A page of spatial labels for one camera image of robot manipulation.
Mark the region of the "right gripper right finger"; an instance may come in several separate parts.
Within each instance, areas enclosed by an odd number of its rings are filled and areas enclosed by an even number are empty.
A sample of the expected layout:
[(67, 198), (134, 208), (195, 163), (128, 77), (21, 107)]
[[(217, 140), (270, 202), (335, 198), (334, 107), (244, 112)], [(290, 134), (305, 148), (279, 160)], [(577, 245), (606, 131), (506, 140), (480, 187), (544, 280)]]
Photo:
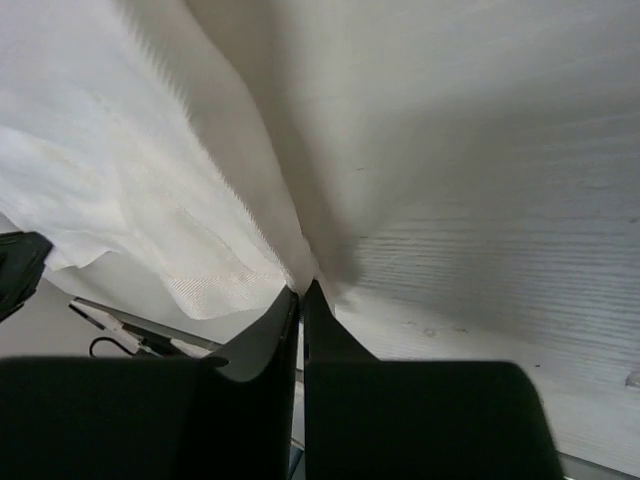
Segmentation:
[(383, 361), (302, 301), (310, 479), (560, 479), (538, 393), (504, 361)]

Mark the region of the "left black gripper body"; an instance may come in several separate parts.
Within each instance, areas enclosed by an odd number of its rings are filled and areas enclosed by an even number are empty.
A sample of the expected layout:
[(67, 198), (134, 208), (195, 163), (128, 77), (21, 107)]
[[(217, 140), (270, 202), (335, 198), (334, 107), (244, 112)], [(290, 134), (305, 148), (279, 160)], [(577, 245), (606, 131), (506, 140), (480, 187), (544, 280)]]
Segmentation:
[(1, 320), (4, 321), (34, 295), (52, 244), (36, 232), (1, 235)]

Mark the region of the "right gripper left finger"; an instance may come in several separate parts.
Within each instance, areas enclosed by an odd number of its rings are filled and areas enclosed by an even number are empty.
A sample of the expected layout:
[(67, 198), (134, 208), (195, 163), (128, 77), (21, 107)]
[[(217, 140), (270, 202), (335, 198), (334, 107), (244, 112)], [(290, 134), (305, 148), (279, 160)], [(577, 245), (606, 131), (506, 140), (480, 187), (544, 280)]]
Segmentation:
[(298, 297), (210, 355), (1, 363), (5, 479), (283, 479)]

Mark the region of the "white pleated skirt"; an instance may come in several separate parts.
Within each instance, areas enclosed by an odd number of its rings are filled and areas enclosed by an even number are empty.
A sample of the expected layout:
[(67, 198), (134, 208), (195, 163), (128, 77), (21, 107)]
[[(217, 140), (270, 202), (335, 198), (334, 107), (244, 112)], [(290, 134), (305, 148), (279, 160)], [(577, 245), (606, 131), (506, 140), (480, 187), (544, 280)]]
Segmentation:
[(181, 1), (2, 3), (1, 212), (51, 270), (128, 257), (197, 320), (317, 271), (249, 90)]

